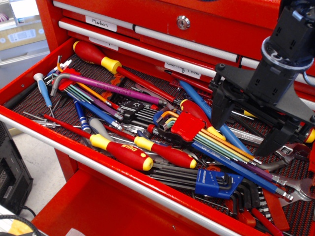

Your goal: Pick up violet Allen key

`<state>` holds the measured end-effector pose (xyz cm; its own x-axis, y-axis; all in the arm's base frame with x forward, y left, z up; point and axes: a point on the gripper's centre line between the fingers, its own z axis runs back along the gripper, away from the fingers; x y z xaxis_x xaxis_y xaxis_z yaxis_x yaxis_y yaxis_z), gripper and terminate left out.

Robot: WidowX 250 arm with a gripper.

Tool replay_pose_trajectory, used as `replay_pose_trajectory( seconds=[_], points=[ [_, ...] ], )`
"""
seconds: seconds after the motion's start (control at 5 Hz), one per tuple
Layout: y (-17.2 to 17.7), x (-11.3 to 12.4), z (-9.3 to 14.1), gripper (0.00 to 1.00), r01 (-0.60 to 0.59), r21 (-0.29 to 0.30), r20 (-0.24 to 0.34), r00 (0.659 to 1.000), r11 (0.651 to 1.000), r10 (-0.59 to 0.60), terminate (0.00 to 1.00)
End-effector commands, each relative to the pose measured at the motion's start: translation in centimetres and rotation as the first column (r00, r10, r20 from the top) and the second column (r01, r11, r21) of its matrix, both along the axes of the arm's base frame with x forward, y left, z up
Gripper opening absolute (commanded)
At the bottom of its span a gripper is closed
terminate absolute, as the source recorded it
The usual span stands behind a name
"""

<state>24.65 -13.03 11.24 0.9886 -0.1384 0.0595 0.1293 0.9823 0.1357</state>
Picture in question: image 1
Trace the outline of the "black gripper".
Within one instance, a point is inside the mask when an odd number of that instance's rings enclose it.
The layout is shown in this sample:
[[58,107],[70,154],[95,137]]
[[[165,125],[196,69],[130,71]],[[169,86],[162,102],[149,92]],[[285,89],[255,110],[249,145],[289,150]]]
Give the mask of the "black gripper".
[[315,113],[297,96],[294,81],[309,69],[315,58],[315,40],[268,37],[261,46],[256,70],[219,63],[210,83],[213,90],[211,123],[221,128],[232,109],[243,109],[272,126],[254,152],[268,156],[285,144],[305,138],[315,125]]

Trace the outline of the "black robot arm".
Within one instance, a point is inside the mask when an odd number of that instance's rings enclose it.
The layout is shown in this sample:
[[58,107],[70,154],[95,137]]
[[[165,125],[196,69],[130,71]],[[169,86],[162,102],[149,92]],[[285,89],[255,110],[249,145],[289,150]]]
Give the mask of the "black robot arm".
[[255,154],[267,156],[286,143],[303,142],[315,125],[314,111],[296,94],[294,81],[315,59],[315,3],[289,0],[261,46],[255,70],[217,64],[210,82],[211,123],[220,128],[235,105],[271,126]]

